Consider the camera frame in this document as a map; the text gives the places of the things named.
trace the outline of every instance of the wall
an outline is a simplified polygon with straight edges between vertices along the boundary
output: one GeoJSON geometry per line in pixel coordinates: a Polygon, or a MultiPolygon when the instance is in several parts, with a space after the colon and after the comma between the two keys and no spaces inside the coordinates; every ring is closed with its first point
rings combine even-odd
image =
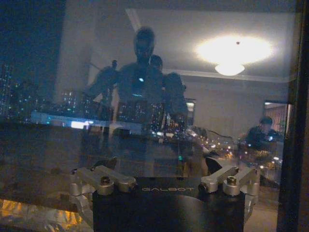
{"type": "Polygon", "coordinates": [[[185,96],[197,100],[195,125],[237,139],[259,123],[264,101],[286,101],[287,84],[249,81],[185,82],[185,96]]]}

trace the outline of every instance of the metal bracket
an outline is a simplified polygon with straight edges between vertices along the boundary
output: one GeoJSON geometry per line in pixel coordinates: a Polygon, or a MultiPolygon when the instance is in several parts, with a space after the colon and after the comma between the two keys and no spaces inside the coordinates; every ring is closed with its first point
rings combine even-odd
{"type": "Polygon", "coordinates": [[[135,178],[119,174],[103,165],[91,170],[75,169],[70,175],[70,180],[70,202],[76,204],[79,214],[92,228],[93,212],[89,200],[95,190],[98,194],[107,196],[113,193],[114,185],[121,192],[131,192],[137,186],[135,178]]]}
{"type": "Polygon", "coordinates": [[[209,176],[203,176],[200,190],[205,193],[215,192],[218,190],[218,184],[222,184],[228,176],[235,175],[237,172],[238,167],[227,165],[209,176]]]}

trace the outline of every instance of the bolt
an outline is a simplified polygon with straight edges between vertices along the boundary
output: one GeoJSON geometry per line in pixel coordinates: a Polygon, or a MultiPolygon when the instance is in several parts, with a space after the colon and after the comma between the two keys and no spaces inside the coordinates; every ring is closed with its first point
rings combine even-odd
{"type": "Polygon", "coordinates": [[[71,171],[71,174],[74,175],[74,174],[76,173],[76,171],[77,171],[77,168],[76,168],[76,169],[73,169],[73,170],[71,171]]]}
{"type": "Polygon", "coordinates": [[[201,192],[208,192],[208,187],[207,187],[207,185],[199,184],[198,190],[201,191],[201,192]]]}
{"type": "Polygon", "coordinates": [[[233,177],[232,175],[230,175],[227,177],[226,181],[227,181],[227,184],[229,185],[236,185],[237,179],[233,177]]]}
{"type": "Polygon", "coordinates": [[[110,183],[110,178],[108,176],[101,177],[101,185],[107,185],[110,183]]]}

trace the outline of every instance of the reflected person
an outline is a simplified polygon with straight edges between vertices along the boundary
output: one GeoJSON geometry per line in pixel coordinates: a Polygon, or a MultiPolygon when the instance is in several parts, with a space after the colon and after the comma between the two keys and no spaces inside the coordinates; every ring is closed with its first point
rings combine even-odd
{"type": "Polygon", "coordinates": [[[260,125],[249,130],[247,145],[256,150],[268,150],[272,142],[277,142],[280,135],[271,128],[272,118],[265,116],[260,120],[260,125]]]}

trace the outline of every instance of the ceiling light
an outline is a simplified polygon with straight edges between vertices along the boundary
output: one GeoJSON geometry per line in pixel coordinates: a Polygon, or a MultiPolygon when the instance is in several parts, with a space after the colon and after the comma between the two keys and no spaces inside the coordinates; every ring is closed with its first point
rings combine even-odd
{"type": "Polygon", "coordinates": [[[219,64],[215,70],[224,76],[235,76],[245,70],[241,64],[219,64]]]}
{"type": "Polygon", "coordinates": [[[198,56],[215,64],[248,64],[272,54],[268,42],[255,37],[224,36],[207,40],[197,47],[198,56]]]}

